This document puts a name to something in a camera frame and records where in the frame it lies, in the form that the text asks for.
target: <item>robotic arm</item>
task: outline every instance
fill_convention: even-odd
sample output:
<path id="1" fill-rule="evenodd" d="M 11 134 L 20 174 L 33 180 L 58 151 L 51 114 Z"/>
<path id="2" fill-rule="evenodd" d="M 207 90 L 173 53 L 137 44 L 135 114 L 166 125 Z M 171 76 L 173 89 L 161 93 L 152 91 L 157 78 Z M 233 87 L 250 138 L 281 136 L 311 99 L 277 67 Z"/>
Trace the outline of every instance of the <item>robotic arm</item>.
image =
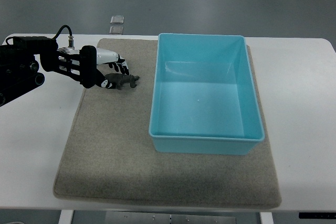
<path id="1" fill-rule="evenodd" d="M 58 49 L 56 38 L 64 28 L 69 30 L 69 46 Z M 12 45 L 8 43 L 10 39 L 13 39 Z M 94 46 L 75 50 L 72 32 L 67 25 L 62 26 L 54 38 L 9 37 L 6 43 L 0 46 L 0 106 L 44 83 L 44 75 L 38 72 L 36 54 L 40 54 L 40 63 L 45 71 L 69 76 L 85 88 L 95 84 L 116 88 L 116 84 L 107 80 L 97 69 L 97 64 L 108 64 L 115 71 L 120 69 L 122 74 L 129 75 L 126 61 L 116 52 Z"/>

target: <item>black cable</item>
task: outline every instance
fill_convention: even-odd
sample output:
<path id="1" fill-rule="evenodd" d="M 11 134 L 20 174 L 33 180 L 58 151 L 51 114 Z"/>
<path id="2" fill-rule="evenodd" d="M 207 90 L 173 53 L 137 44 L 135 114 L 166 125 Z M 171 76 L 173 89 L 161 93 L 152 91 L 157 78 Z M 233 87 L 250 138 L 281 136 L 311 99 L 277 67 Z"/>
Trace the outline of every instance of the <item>black cable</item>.
<path id="1" fill-rule="evenodd" d="M 10 45 L 9 43 L 8 43 L 8 41 L 10 40 L 10 39 L 13 39 L 14 37 L 8 37 L 7 39 L 6 39 L 6 43 L 7 43 L 7 45 Z"/>
<path id="2" fill-rule="evenodd" d="M 53 39 L 56 39 L 56 38 L 61 34 L 61 32 L 63 31 L 64 28 L 67 28 L 67 29 L 69 30 L 69 35 L 72 36 L 71 28 L 70 28 L 68 25 L 63 25 L 63 26 L 61 26 L 61 28 L 58 30 L 58 32 L 57 32 L 56 35 L 53 37 Z"/>

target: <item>light blue container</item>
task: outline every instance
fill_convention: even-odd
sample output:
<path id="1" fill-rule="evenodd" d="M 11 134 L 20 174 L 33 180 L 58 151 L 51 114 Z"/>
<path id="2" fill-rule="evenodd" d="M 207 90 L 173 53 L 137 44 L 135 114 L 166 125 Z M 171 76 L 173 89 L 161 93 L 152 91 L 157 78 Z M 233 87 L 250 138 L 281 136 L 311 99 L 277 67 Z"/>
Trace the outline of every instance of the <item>light blue container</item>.
<path id="1" fill-rule="evenodd" d="M 264 140 L 244 37 L 159 35 L 149 134 L 177 153 L 244 155 Z"/>

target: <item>floor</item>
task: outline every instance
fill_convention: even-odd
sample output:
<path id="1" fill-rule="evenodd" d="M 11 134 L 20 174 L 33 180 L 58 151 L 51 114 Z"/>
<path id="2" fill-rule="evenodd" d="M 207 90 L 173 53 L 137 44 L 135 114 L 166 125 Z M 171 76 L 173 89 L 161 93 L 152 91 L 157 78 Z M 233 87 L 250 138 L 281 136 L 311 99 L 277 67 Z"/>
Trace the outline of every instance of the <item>floor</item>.
<path id="1" fill-rule="evenodd" d="M 55 34 L 64 24 L 74 34 L 108 34 L 111 16 L 123 15 L 124 35 L 195 33 L 324 38 L 336 49 L 335 10 L 336 0 L 0 0 L 0 40 L 13 33 Z M 57 219 L 59 212 L 1 210 L 0 224 L 16 220 L 5 219 L 9 214 Z M 90 220 L 104 214 L 75 212 L 73 223 L 84 223 L 77 222 L 81 216 Z M 295 212 L 274 214 L 274 221 L 335 223 L 299 220 Z M 25 222 L 28 223 L 58 221 Z"/>

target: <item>white table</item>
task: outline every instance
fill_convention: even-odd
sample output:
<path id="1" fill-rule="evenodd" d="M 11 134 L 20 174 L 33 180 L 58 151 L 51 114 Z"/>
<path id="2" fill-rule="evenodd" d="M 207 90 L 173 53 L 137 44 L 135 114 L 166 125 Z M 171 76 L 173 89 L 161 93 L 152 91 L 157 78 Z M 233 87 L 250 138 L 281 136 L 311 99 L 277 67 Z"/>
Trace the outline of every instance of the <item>white table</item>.
<path id="1" fill-rule="evenodd" d="M 75 35 L 75 47 L 96 46 L 101 38 L 157 36 Z M 60 35 L 59 47 L 67 46 L 67 39 Z M 335 51 L 324 39 L 246 38 L 246 42 L 282 195 L 280 207 L 272 211 L 336 211 Z M 0 108 L 0 208 L 211 210 L 55 198 L 52 186 L 83 87 L 69 77 L 40 72 L 46 78 L 41 87 Z"/>

